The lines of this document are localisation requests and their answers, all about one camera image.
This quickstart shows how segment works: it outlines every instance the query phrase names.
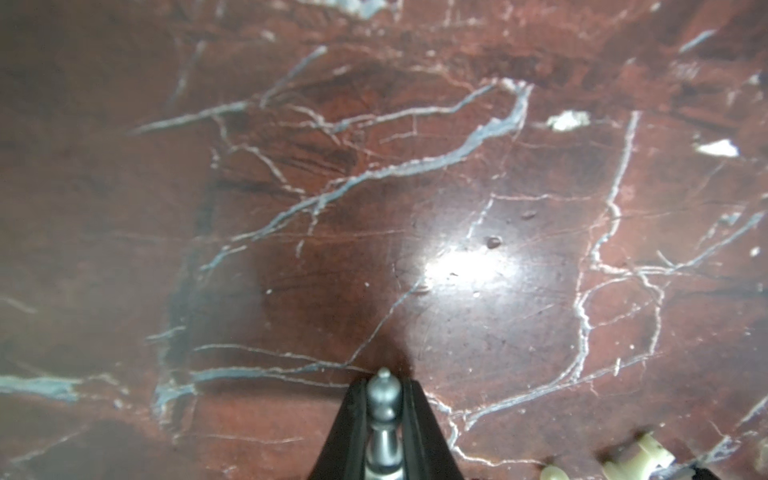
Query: marble crack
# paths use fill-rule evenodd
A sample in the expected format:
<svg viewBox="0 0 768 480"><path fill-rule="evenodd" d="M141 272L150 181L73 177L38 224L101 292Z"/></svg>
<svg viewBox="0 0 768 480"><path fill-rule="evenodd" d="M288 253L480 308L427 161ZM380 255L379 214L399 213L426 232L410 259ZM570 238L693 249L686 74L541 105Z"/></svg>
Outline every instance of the marble crack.
<svg viewBox="0 0 768 480"><path fill-rule="evenodd" d="M766 408L766 404L768 404L768 395L764 396L758 403L756 403L755 406L752 407L752 409L736 424L736 427L741 427L743 424L755 418L755 416Z"/></svg>
<svg viewBox="0 0 768 480"><path fill-rule="evenodd" d="M696 35L696 37L693 40L686 42L683 46L681 46L678 53L685 53L686 51L689 51L690 49L700 44L702 41L707 40L712 35L715 35L715 33L717 33L717 30L702 31L700 34Z"/></svg>
<svg viewBox="0 0 768 480"><path fill-rule="evenodd" d="M488 199L488 202L485 204L485 207L481 210L480 214L478 215L478 219L472 222L471 225L469 225L469 230L467 231L467 238L472 238L472 234L475 233L475 228L482 225L483 221L485 221L485 217L488 215L488 211L493 207L493 201L494 201L494 195L491 194L491 197Z"/></svg>
<svg viewBox="0 0 768 480"><path fill-rule="evenodd" d="M272 97L279 92L280 90L283 90L286 85L288 85L288 82L293 80L299 73L304 70L310 63L315 61L318 57L322 57L328 53L328 47L325 45L320 45L319 47L312 50L312 53L307 55L306 57L302 58L299 63L297 63L293 68L291 68L286 76L282 77L280 80L278 80L275 85L273 85L272 88L264 92L264 95L261 96L261 100L259 101L259 108L262 110L266 108L266 106L270 103L270 100Z"/></svg>
<svg viewBox="0 0 768 480"><path fill-rule="evenodd" d="M720 432L720 429L717 428L717 425L712 424L712 426L715 427L715 429L718 431L718 433L720 433L720 436L722 437L714 447L712 447L709 451L697 456L696 458L689 460L688 462L676 463L669 468L665 468L664 470L656 472L656 477L662 478L663 480L671 480L672 478L676 478L677 473L684 468L689 468L696 465L707 466L713 463L722 462L741 448L741 439L744 436L754 433L745 432L742 435L734 438L730 435L723 435Z"/></svg>
<svg viewBox="0 0 768 480"><path fill-rule="evenodd" d="M235 247L235 248L232 248L229 245L225 245L224 247L221 248L221 250L219 250L219 253L217 253L216 256L210 260L210 262L200 266L200 271L204 272L206 270L212 270L216 268L219 265L219 263L221 263L222 260L227 258L229 255L242 252L247 248L248 248L247 245L240 245L239 247Z"/></svg>
<svg viewBox="0 0 768 480"><path fill-rule="evenodd" d="M691 260L688 260L686 263L679 263L675 266L676 269L680 269L682 267L686 266L696 266L699 263L701 263L702 260L712 256L714 253L716 253L719 249L722 247L725 247L726 245L732 243L737 238L744 235L749 230L752 230L754 227L757 227L757 224L760 223L760 221L765 217L766 212L761 211L754 213L747 222L744 223L740 228L736 229L731 235L728 237L725 237L721 241L715 243L714 245L708 247L704 252L697 255Z"/></svg>
<svg viewBox="0 0 768 480"><path fill-rule="evenodd" d="M325 45L320 45L319 47L315 48L315 50L312 53L310 53L304 59L302 59L295 67L291 68L291 70L288 72L288 74L285 77L281 78L272 88L267 90L264 93L264 95L262 95L261 100L259 102L259 106L261 108L265 108L269 100L271 99L272 96L275 95L275 93L277 93L281 88L284 88L285 85L289 81L291 81L294 77L296 77L304 68L306 68L306 66L309 65L312 62L312 60L314 60L315 58L318 58L321 55L324 55L327 51L328 51L328 48ZM154 121L149 124L144 124L134 128L129 132L129 134L141 135L151 131L165 130L167 128L173 128L173 127L180 127L182 125L191 124L196 121L204 120L207 118L213 118L213 117L216 117L217 115L237 113L237 112L245 111L251 104L252 104L251 100L241 100L241 101L235 101L229 104L217 105L216 107L205 108L194 114L185 114L185 115L180 115L174 118L168 118L165 120Z"/></svg>
<svg viewBox="0 0 768 480"><path fill-rule="evenodd" d="M198 346L197 348L194 349L194 351L202 352L204 350L211 350L211 349L236 349L244 352L261 353L269 356L277 356L284 359L306 360L307 362L312 362L314 366L318 366L319 368L346 369L346 370L353 370L356 372L372 373L369 370L362 369L358 366L351 366L346 363L327 362L325 360L316 359L312 356L301 355L299 353L292 353L292 352L279 353L279 352L273 352L272 350L260 349L252 346L237 345L235 343L211 343L208 345Z"/></svg>
<svg viewBox="0 0 768 480"><path fill-rule="evenodd" d="M178 117L168 118L166 120L159 120L159 121L151 122L149 124L144 124L144 125L141 125L140 127L134 128L129 132L129 134L141 135L151 131L165 130L167 128L173 128L173 127L181 127L182 125L191 124L196 121L204 120L206 118L213 118L213 117L216 117L217 115L231 114L231 113L245 111L249 106L250 106L250 101L248 100L241 100L241 101L232 102L230 104L217 105L216 107L206 108L194 114L185 114L185 115L180 115Z"/></svg>
<svg viewBox="0 0 768 480"><path fill-rule="evenodd" d="M646 306L649 306L651 304L652 304L651 301L644 302L644 303L642 303L640 305L634 304L634 305L632 305L632 307L629 309L628 312L616 315L614 318L608 320L607 322L598 323L597 325L594 326L594 328L598 328L598 327L601 327L601 326L613 325L614 323L619 322L619 321L621 321L621 320L623 320L625 318L629 318L631 316L634 316L635 313L641 311L643 308L645 308Z"/></svg>
<svg viewBox="0 0 768 480"><path fill-rule="evenodd" d="M346 388L349 386L346 383L331 383L331 382L315 382L313 380L302 379L292 375L298 375L301 373L318 372L324 369L348 369L360 372L367 372L367 370L360 369L359 367L351 366L359 354L373 341L376 335L379 333L384 324L393 315L398 306L400 306L409 296L411 296L421 285L421 279L416 282L408 292L401 295L389 308L386 315L379 321L376 328L370 333L370 335L363 341L360 346L353 352L353 354L345 362L327 362L324 360L314 359L310 356L299 355L295 353L275 353L265 349L258 349L255 347L245 347L232 344L210 344L206 346L197 347L195 350L205 350L214 348L238 348L246 351L252 351L255 353L265 353L267 355L282 356L283 358L291 359L304 359L311 363L303 366L295 367L292 369L284 369L280 367L271 368L259 368L259 367L222 367L215 369L206 369L190 372L191 383L186 385L177 385L176 382L170 381L165 384L159 384L154 393L154 405L153 412L158 418L165 417L167 413L167 404L182 396L198 394L195 385L202 382L209 382L218 379L259 379L270 378L278 379L284 382L301 383L308 386L319 386L326 388Z"/></svg>
<svg viewBox="0 0 768 480"><path fill-rule="evenodd" d="M653 355L649 353L642 353L640 355L633 356L627 360L624 360L621 363L621 368L624 369L628 366L635 365L640 362L645 362L646 360L653 358ZM564 382L550 382L546 385L539 386L533 389L528 390L527 392L523 392L519 395L512 396L508 399L504 399L500 402L493 403L488 406L482 406L478 407L476 409L470 409L465 410L461 412L457 412L456 414L460 414L465 419L465 431L468 431L469 429L474 426L474 424L483 416L493 413L493 412L499 412L501 410L509 409L513 406L521 405L522 403L530 402L531 400L538 399L542 396L549 395L554 392L559 392L564 389L570 389L575 386L579 386L581 384L592 382L596 379L601 378L602 376L606 375L613 375L614 373L614 365L611 365L609 367L605 367L603 369L596 370L595 372L583 376L579 379L573 379L572 377Z"/></svg>
<svg viewBox="0 0 768 480"><path fill-rule="evenodd" d="M170 94L170 97L166 102L166 105L168 107L173 106L173 104L176 103L176 100L184 93L184 90L187 89L190 73L192 73L192 69L200 60L200 57L203 56L203 52L205 52L205 49L207 48L207 46L208 46L207 41L205 40L198 41L194 46L194 52L192 52L192 55L190 55L187 61L185 61L184 64L179 69L178 80L176 81L176 88L174 89L173 93Z"/></svg>
<svg viewBox="0 0 768 480"><path fill-rule="evenodd" d="M371 180L382 180L389 177L411 177L424 174L434 170L463 162L467 156L480 147L483 142L492 137L501 137L511 132L520 131L525 124L525 117L528 112L528 98L533 85L522 81L515 82L505 79L502 82L506 88L517 94L515 106L506 118L492 118L487 124L479 126L464 141L464 143L447 154L438 157L425 157L406 161L405 163L380 168L378 170L368 170L355 177L345 179L335 190L327 191L314 197L306 198L297 204L294 204L288 210L277 214L267 225L249 233L242 233L232 237L232 242L242 240L260 240L271 233L274 233L286 225L294 215L316 205L321 206L321 210L326 205L343 197L347 192L357 185Z"/></svg>
<svg viewBox="0 0 768 480"><path fill-rule="evenodd" d="M474 456L474 455L467 455L466 453L464 453L464 451L461 449L461 447L456 445L456 442L458 441L458 438L461 436L461 432L458 430L458 426L456 425L456 422L454 422L454 420L453 420L453 417L455 415L454 412L453 412L453 409L450 406L446 405L443 401L438 399L433 394L425 392L425 395L426 395L427 400L429 401L429 403L434 405L435 408L439 412L445 414L445 416L447 418L447 421L448 421L448 424L449 424L449 426L451 428L451 435L450 435L450 437L447 440L448 447L451 449L452 452L454 452L456 455L458 455L465 462L480 463L480 464L486 465L488 467L499 467L501 465L514 464L514 463L528 463L528 464L540 465L540 466L544 466L545 465L543 462L540 462L538 460L533 460L533 459L510 459L510 458L505 458L505 459L498 460L498 461L494 462L492 460L488 460L487 458L482 458L482 457L478 457L478 456Z"/></svg>
<svg viewBox="0 0 768 480"><path fill-rule="evenodd" d="M600 255L600 248L603 246L604 243L608 242L613 237L613 235L616 234L619 228L619 223L621 222L621 209L616 204L616 197L618 196L619 187L621 186L621 181L624 179L624 174L627 173L627 168L629 167L629 162L630 162L630 159L632 158L634 135L637 132L637 123L640 120L640 116L641 116L641 113L639 111L632 112L632 115L629 120L629 124L627 125L627 131L624 134L624 149L621 152L619 168L617 169L616 174L614 175L614 181L611 184L611 189L608 192L608 196L605 199L605 204L607 205L607 211L611 214L611 225L608 229L608 232L606 232L602 237L600 237L592 247L590 256L591 256L591 261L593 266L603 265L601 255ZM608 270L609 271L607 271L606 273L616 273L615 269L608 268Z"/></svg>
<svg viewBox="0 0 768 480"><path fill-rule="evenodd" d="M296 244L297 259L301 257L301 250L304 248L306 238L311 237L315 233L315 227L317 227L317 223L320 221L320 214L323 212L323 210L325 210L325 207L325 203L317 202L315 207L312 209L312 219L310 220L310 225L306 228L306 236L305 238L299 240L299 243Z"/></svg>
<svg viewBox="0 0 768 480"><path fill-rule="evenodd" d="M80 395L74 388L82 384L83 381L83 379L52 376L28 379L17 376L0 376L0 393L21 393L63 402L77 402Z"/></svg>
<svg viewBox="0 0 768 480"><path fill-rule="evenodd" d="M190 372L190 378L192 379L193 385L196 383L210 382L212 380L219 379L278 379L283 380L284 382L302 383L309 386L329 387L335 389L346 388L349 386L348 383L315 382L313 380L302 379L300 377L288 376L295 375L297 373L315 372L318 370L320 370L320 367L316 367L314 369L300 367L296 369L287 369L285 373L281 373L277 369L231 366Z"/></svg>
<svg viewBox="0 0 768 480"><path fill-rule="evenodd" d="M496 200L508 200L516 202L535 202L540 200L555 200L558 202L584 202L593 200L592 197L563 197L557 194L542 194L542 195L497 195L491 194Z"/></svg>
<svg viewBox="0 0 768 480"><path fill-rule="evenodd" d="M155 333L144 338L147 342L158 342L160 340L167 340L175 337L179 332L183 332L187 327L184 325L175 326L172 329L168 329L162 333Z"/></svg>
<svg viewBox="0 0 768 480"><path fill-rule="evenodd" d="M450 115L458 112L459 110L464 108L466 105L471 104L473 101L475 101L475 99L488 93L490 90L492 90L495 87L496 87L496 83L493 82L491 84L487 84L484 87L478 88L477 90L474 90L473 92L468 94L466 97L464 97L462 100L460 100L458 103L454 104L451 107L436 107L436 106L412 107L412 108L406 108L405 110L392 112L391 114L358 115L356 117L345 118L343 120L340 120L334 123L328 123L328 122L325 122L324 120L317 121L318 118L313 117L313 119L315 120L314 122L309 122L309 123L305 123L304 125L302 124L300 125L305 127L320 128L329 134L337 134L352 126L355 126L358 128L371 127L373 125L383 124L388 121L394 121L403 117L413 117L414 119L416 119L418 117L425 117L429 115L439 115L439 114Z"/></svg>
<svg viewBox="0 0 768 480"><path fill-rule="evenodd" d="M19 312L26 313L27 315L35 315L38 312L38 309L34 308L33 306L29 306L24 302L16 300L15 298L11 298L10 296L0 296L0 300L6 302L8 305L17 309Z"/></svg>
<svg viewBox="0 0 768 480"><path fill-rule="evenodd" d="M254 147L253 145L249 144L238 144L235 145L230 140L229 132L227 131L227 123L218 115L213 116L213 120L216 122L216 124L219 126L219 137L221 138L222 142L227 146L227 153L232 154L234 152L238 151L246 151L249 154L254 155L256 158L262 161L264 165L270 170L270 173L273 177L277 179L281 183L281 187L283 190L290 192L292 194L298 194L300 197L303 197L306 193L301 188L296 188L292 186L289 182L286 176L283 174L281 169L277 167L274 161L272 161L271 158L266 156L261 149L258 147Z"/></svg>
<svg viewBox="0 0 768 480"><path fill-rule="evenodd" d="M262 439L255 439L253 437L241 437L238 435L224 435L220 433L206 433L206 434L198 433L195 436L202 439L239 440L241 442L258 443L260 445L284 445L286 443L301 442L304 440L304 437L291 437L289 439L280 439L280 440L262 440Z"/></svg>
<svg viewBox="0 0 768 480"><path fill-rule="evenodd" d="M78 430L75 430L74 432L61 437L60 439L56 440L55 442L52 442L52 443L46 445L42 449L32 450L31 452L25 453L24 455L20 455L18 457L11 458L11 463L14 464L14 465L18 465L20 463L29 462L33 458L39 457L40 455L44 455L46 452L48 452L50 449L54 448L56 445L60 445L62 443L65 443L65 442L69 441L70 439L72 439L72 438L82 434L83 432L88 430L88 428L89 428L89 426L85 426L85 427L79 428Z"/></svg>
<svg viewBox="0 0 768 480"><path fill-rule="evenodd" d="M587 251L584 254L584 260L589 259L591 261L591 265L590 265L591 270L600 270L600 271L607 270L607 273L610 273L612 275L617 275L617 276L614 276L609 280L605 280L604 282L599 283L598 285L593 286L592 288L584 292L581 291L581 286L584 282L584 275L586 274L586 272L583 269L580 269L578 278L576 280L576 288L575 288L576 294L574 295L574 303L573 303L574 314L579 319L578 353L576 357L571 362L571 364L563 372L561 372L557 378L555 378L551 382L543 386L530 389L527 392L523 392L522 394L510 397L508 399L504 399L500 402L493 403L489 406L483 406L479 409L476 409L475 411L466 412L465 413L465 421L466 421L465 429L469 430L482 416L487 415L489 413L505 410L512 406L519 405L520 403L529 402L533 399L548 395L550 393L557 392L565 388L570 388L579 383L594 380L595 378L597 378L597 376L595 375L598 373L599 373L598 376L602 376L608 373L612 374L614 372L615 368L614 366L611 366L606 369L598 370L596 373L593 373L592 375L589 375L583 378L581 377L581 374L584 370L584 364L586 363L586 359L589 354L589 334L594 328L591 325L591 319L586 312L586 303L591 298L591 296L595 292L597 292L599 289L604 288L605 286L610 285L612 283L623 282L631 278L631 273L628 272L627 270L616 269L613 267L603 269L602 267L605 266L605 264L603 264L601 260L600 248L604 243L608 242L609 239L611 239L613 235L615 235L616 232L618 231L619 223L621 221L621 210L619 209L618 205L616 205L615 200L616 200L616 197L618 196L618 191L621 185L621 181L623 180L624 175L626 174L627 168L630 163L633 143L634 143L634 136L637 131L637 126L638 126L640 117L641 117L641 113L639 111L633 111L631 114L630 120L627 123L627 130L624 134L624 149L622 150L617 172L614 175L613 181L611 182L611 189L609 190L608 195L606 196L606 199L605 199L607 211L611 213L611 226L609 228L609 231L605 235L603 235L600 239L598 239L598 241L595 242L594 245L587 247ZM635 361L640 361L638 360L640 358L642 358L642 360L645 360L651 354L652 352L644 354L644 356L636 356L634 358L636 359ZM630 359L624 363L624 366L628 366L632 362L633 360Z"/></svg>

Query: white plastic piece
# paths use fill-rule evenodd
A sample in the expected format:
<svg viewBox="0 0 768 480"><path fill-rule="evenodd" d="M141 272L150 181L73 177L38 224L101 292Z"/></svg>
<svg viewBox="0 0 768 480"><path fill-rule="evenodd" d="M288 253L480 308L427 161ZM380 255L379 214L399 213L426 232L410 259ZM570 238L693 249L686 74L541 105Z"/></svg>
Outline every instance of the white plastic piece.
<svg viewBox="0 0 768 480"><path fill-rule="evenodd" d="M666 468L674 462L674 455L648 434L643 435L637 446L640 452L626 462L603 464L608 480L648 480L657 468Z"/></svg>
<svg viewBox="0 0 768 480"><path fill-rule="evenodd" d="M729 138L714 141L711 144L694 146L694 150L700 154L712 155L713 157L735 158L739 156L739 148Z"/></svg>
<svg viewBox="0 0 768 480"><path fill-rule="evenodd" d="M554 465L549 465L544 470L541 470L538 480L568 480L568 474Z"/></svg>
<svg viewBox="0 0 768 480"><path fill-rule="evenodd" d="M547 119L547 126L553 131L573 131L590 123L588 111L566 110Z"/></svg>

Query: red marble surface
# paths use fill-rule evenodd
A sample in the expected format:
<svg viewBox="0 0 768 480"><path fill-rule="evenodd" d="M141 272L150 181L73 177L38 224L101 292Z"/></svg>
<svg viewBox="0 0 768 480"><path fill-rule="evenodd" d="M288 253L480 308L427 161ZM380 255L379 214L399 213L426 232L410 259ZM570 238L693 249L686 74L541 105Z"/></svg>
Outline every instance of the red marble surface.
<svg viewBox="0 0 768 480"><path fill-rule="evenodd" d="M765 478L768 4L311 3L2 6L3 478L304 478L382 365L466 478Z"/></svg>

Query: cream plastic fragment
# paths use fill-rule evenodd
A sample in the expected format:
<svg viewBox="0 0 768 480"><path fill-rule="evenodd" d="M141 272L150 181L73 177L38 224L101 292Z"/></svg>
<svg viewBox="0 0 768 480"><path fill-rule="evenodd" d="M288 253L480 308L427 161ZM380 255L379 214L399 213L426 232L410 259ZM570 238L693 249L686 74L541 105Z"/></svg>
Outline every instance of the cream plastic fragment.
<svg viewBox="0 0 768 480"><path fill-rule="evenodd" d="M538 480L568 480L568 474L554 465L549 465L544 470L541 470Z"/></svg>
<svg viewBox="0 0 768 480"><path fill-rule="evenodd" d="M648 480L658 468L666 468L674 462L674 455L648 434L637 442L640 451L626 462L603 464L603 473L608 480Z"/></svg>
<svg viewBox="0 0 768 480"><path fill-rule="evenodd" d="M712 157L735 158L740 154L739 148L729 138L714 141L711 144L694 146L694 150L700 154L711 155Z"/></svg>
<svg viewBox="0 0 768 480"><path fill-rule="evenodd" d="M547 119L547 126L553 131L573 131L590 124L588 111L566 110Z"/></svg>

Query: small white spot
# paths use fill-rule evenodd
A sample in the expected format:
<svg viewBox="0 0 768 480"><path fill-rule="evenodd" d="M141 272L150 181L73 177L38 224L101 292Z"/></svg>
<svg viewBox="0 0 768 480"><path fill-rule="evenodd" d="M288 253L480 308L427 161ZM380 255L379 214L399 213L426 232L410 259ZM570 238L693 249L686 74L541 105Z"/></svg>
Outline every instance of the small white spot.
<svg viewBox="0 0 768 480"><path fill-rule="evenodd" d="M700 67L695 61L677 62L670 64L672 75L677 80L693 80L699 74Z"/></svg>
<svg viewBox="0 0 768 480"><path fill-rule="evenodd" d="M733 105L733 102L736 100L736 96L738 94L739 94L738 90L732 90L726 94L725 103L726 105L728 105L728 107L731 107Z"/></svg>
<svg viewBox="0 0 768 480"><path fill-rule="evenodd" d="M588 111L566 110L547 119L547 126L553 131L573 131L590 123Z"/></svg>
<svg viewBox="0 0 768 480"><path fill-rule="evenodd" d="M285 2L282 2L282 0L273 0L270 3L270 7L274 8L275 10L280 10L282 12L287 12L290 9L288 7L288 4Z"/></svg>
<svg viewBox="0 0 768 480"><path fill-rule="evenodd" d="M275 36L275 34L269 30L262 30L261 38L267 41L271 41L272 43L274 43L277 40L277 36Z"/></svg>
<svg viewBox="0 0 768 480"><path fill-rule="evenodd" d="M350 70L352 70L352 67L350 67L349 65L344 65L343 67L334 68L333 75L336 77L339 75L344 75L346 72Z"/></svg>
<svg viewBox="0 0 768 480"><path fill-rule="evenodd" d="M729 138L714 141L711 144L697 145L694 150L700 154L712 155L713 157L738 157L739 149Z"/></svg>

